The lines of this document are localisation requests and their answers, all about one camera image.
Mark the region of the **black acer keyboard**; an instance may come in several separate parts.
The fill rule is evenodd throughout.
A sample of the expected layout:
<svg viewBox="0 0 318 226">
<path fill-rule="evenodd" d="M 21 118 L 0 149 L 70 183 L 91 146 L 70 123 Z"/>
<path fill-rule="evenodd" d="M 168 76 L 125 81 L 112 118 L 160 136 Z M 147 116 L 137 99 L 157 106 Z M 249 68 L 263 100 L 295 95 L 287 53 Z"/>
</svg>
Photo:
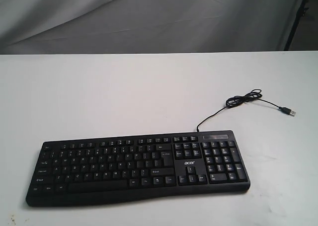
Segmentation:
<svg viewBox="0 0 318 226">
<path fill-rule="evenodd" d="M 249 188 L 232 131 L 154 134 L 44 142 L 26 202 L 102 205 Z"/>
</svg>

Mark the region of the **grey backdrop cloth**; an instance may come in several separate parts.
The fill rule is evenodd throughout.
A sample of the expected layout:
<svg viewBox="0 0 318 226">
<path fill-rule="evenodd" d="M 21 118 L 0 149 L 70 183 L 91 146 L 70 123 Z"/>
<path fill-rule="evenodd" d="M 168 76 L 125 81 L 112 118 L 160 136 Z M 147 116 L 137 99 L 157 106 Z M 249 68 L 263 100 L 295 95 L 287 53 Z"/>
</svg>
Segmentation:
<svg viewBox="0 0 318 226">
<path fill-rule="evenodd" d="M 0 0 L 2 54 L 281 51 L 302 0 Z"/>
</svg>

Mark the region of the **black tripod stand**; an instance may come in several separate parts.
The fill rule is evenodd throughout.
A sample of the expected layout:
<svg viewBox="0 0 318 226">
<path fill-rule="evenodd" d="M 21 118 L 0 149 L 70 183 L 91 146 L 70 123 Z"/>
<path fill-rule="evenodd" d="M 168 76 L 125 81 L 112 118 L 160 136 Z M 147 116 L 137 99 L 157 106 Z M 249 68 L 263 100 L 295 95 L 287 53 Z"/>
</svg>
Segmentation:
<svg viewBox="0 0 318 226">
<path fill-rule="evenodd" d="M 285 51 L 318 49 L 318 0 L 302 0 Z"/>
</svg>

